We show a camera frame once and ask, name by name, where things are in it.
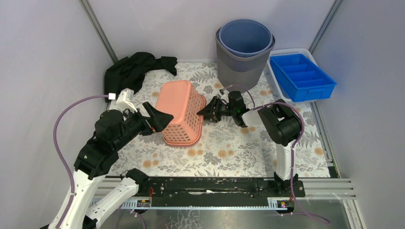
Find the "pink plastic basket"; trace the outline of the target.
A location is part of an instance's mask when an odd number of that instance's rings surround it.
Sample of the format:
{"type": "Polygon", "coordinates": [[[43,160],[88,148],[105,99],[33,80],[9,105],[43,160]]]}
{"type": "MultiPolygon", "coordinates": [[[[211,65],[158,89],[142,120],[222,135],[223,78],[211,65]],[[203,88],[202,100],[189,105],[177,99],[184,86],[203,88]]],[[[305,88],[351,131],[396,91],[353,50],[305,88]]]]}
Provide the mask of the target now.
{"type": "Polygon", "coordinates": [[[163,84],[155,108],[173,115],[162,131],[163,140],[170,146],[190,147],[202,135],[203,117],[198,111],[206,106],[206,99],[188,80],[163,84]]]}

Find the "blue divided plastic tray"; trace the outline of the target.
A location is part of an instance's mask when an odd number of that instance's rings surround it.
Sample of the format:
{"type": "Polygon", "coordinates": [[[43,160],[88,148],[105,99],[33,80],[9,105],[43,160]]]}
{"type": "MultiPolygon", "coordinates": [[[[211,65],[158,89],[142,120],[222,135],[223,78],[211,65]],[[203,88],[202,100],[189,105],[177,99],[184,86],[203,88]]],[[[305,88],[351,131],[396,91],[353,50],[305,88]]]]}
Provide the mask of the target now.
{"type": "Polygon", "coordinates": [[[294,102],[330,98],[337,83],[303,54],[272,57],[279,84],[294,102]]]}

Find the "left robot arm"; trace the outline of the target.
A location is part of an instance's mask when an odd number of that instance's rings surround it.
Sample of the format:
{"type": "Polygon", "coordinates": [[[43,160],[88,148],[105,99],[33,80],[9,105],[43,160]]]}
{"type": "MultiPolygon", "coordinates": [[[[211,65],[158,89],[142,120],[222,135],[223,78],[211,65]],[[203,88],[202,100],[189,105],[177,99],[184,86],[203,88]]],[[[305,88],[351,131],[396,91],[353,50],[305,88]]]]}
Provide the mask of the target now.
{"type": "Polygon", "coordinates": [[[74,163],[73,188],[54,220],[46,229],[98,229],[127,199],[143,196],[149,190],[149,176],[139,169],[129,170],[121,182],[100,201],[91,205],[96,190],[118,160],[118,152],[138,135],[164,130],[173,115],[143,103],[148,116],[140,110],[107,110],[95,123],[93,136],[80,150],[74,163]]]}

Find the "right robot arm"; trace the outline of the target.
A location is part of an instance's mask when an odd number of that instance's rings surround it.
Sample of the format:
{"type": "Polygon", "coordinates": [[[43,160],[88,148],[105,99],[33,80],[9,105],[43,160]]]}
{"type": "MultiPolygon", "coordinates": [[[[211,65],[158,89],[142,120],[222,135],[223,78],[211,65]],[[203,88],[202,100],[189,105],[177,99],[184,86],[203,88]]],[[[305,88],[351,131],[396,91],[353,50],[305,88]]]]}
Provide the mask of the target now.
{"type": "Polygon", "coordinates": [[[228,116],[239,127],[264,126],[270,139],[276,144],[274,190],[282,197],[287,196],[298,180],[295,172],[294,148],[303,134],[302,119],[284,100],[249,109],[239,91],[231,91],[227,95],[227,100],[222,96],[223,93],[214,96],[197,114],[212,123],[218,123],[222,117],[228,116]]]}

